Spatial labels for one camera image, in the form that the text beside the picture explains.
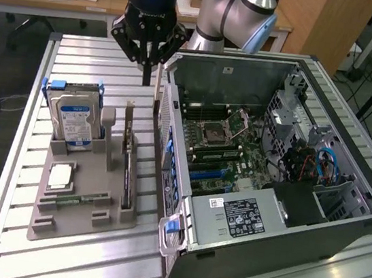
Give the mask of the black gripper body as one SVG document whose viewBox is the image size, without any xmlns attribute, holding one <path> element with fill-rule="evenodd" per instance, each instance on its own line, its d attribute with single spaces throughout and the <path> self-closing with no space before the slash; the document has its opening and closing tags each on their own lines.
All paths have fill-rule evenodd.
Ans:
<svg viewBox="0 0 372 278">
<path fill-rule="evenodd" d="M 128 0 L 124 19 L 127 34 L 135 40 L 164 43 L 172 34 L 176 0 Z"/>
</svg>

